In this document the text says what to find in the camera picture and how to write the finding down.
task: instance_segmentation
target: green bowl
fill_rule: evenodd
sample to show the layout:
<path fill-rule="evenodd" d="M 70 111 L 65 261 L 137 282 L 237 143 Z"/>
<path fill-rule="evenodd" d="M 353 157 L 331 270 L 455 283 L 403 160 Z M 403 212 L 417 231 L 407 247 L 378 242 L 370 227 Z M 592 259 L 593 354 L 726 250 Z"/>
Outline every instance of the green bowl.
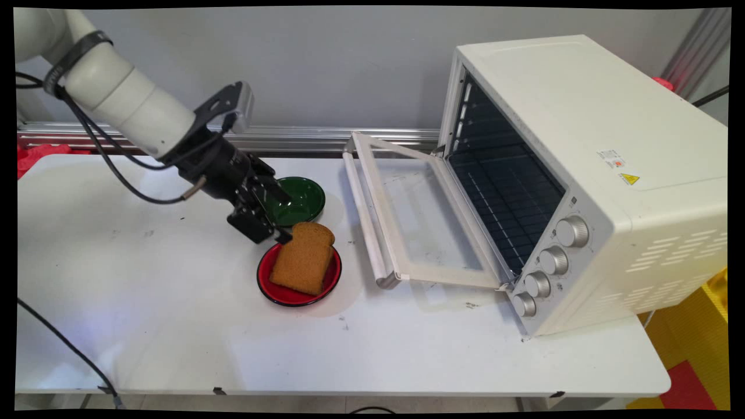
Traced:
<path fill-rule="evenodd" d="M 304 177 L 283 177 L 277 183 L 292 199 L 281 204 L 274 197 L 267 196 L 264 203 L 274 224 L 289 228 L 297 223 L 313 221 L 323 211 L 326 194 L 318 183 Z"/>

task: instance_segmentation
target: red plate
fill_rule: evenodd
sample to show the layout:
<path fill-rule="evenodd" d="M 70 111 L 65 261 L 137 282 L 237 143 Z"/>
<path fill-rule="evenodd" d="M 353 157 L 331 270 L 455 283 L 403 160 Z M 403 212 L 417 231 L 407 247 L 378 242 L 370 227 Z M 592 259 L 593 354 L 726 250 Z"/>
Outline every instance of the red plate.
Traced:
<path fill-rule="evenodd" d="M 339 283 L 339 277 L 341 277 L 341 258 L 339 257 L 339 252 L 333 246 L 334 255 L 331 258 L 331 262 L 329 262 L 329 267 L 326 269 L 326 276 L 323 278 L 323 292 L 319 295 L 304 294 L 270 282 L 269 276 L 272 274 L 272 269 L 274 269 L 274 264 L 277 261 L 279 249 L 281 248 L 282 245 L 277 243 L 269 249 L 264 254 L 264 257 L 261 258 L 259 269 L 256 271 L 256 279 L 259 283 L 261 293 L 273 303 L 286 307 L 307 306 L 324 298 Z"/>

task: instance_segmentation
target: bread slice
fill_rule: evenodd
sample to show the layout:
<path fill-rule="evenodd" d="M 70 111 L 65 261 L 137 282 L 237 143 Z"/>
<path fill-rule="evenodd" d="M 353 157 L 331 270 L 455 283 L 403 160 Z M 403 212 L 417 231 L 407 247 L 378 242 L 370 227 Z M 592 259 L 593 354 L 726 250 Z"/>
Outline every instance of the bread slice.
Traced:
<path fill-rule="evenodd" d="M 310 295 L 323 292 L 323 278 L 334 255 L 334 234 L 317 223 L 292 227 L 292 240 L 279 249 L 269 281 Z"/>

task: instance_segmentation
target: red object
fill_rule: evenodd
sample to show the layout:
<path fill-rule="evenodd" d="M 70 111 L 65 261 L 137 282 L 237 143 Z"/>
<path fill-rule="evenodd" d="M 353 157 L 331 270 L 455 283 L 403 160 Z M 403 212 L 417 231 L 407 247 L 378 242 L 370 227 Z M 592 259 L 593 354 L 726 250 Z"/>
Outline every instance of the red object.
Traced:
<path fill-rule="evenodd" d="M 666 409 L 717 410 L 690 362 L 683 361 L 668 373 L 672 382 L 670 390 L 659 397 Z"/>
<path fill-rule="evenodd" d="M 24 150 L 20 145 L 16 145 L 18 151 L 18 178 L 23 177 L 24 174 L 33 167 L 39 159 L 49 154 L 91 154 L 87 150 L 73 150 L 69 145 L 50 145 L 44 144 L 38 147 L 32 147 L 28 150 Z"/>
<path fill-rule="evenodd" d="M 674 91 L 673 84 L 671 82 L 665 80 L 664 78 L 652 77 L 652 80 L 656 81 L 657 83 L 661 84 L 662 86 L 665 86 L 671 92 Z"/>
<path fill-rule="evenodd" d="M 274 269 L 274 264 L 277 261 L 279 249 L 281 248 L 282 245 L 277 243 L 269 249 L 264 254 L 264 257 L 261 258 L 259 269 L 256 272 L 256 279 L 259 282 L 261 293 L 274 303 L 288 307 L 307 306 L 324 298 L 339 283 L 339 278 L 341 277 L 341 258 L 339 257 L 339 252 L 333 247 L 334 255 L 331 258 L 331 262 L 329 262 L 329 267 L 326 269 L 326 276 L 323 278 L 323 292 L 319 295 L 303 294 L 294 289 L 270 282 L 269 276 L 272 274 L 272 269 Z"/>

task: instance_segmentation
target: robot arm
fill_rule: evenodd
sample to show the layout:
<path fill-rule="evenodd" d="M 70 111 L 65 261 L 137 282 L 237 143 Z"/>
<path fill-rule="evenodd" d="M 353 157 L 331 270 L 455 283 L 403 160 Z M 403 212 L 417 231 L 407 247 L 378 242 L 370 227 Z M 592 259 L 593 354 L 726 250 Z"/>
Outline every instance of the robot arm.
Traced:
<path fill-rule="evenodd" d="M 254 242 L 270 236 L 279 242 L 291 239 L 273 225 L 262 206 L 267 193 L 281 202 L 290 199 L 270 166 L 224 138 L 197 152 L 213 138 L 206 124 L 216 116 L 232 114 L 235 132 L 247 128 L 253 108 L 248 84 L 226 86 L 191 111 L 157 87 L 109 42 L 98 42 L 75 56 L 75 47 L 96 32 L 79 10 L 14 7 L 13 26 L 17 63 L 37 55 L 52 66 L 72 59 L 74 65 L 54 67 L 50 74 L 57 71 L 60 77 L 65 76 L 69 96 L 94 119 L 108 122 L 156 160 L 174 163 L 181 177 L 208 195 L 230 201 L 235 210 L 228 222 Z"/>

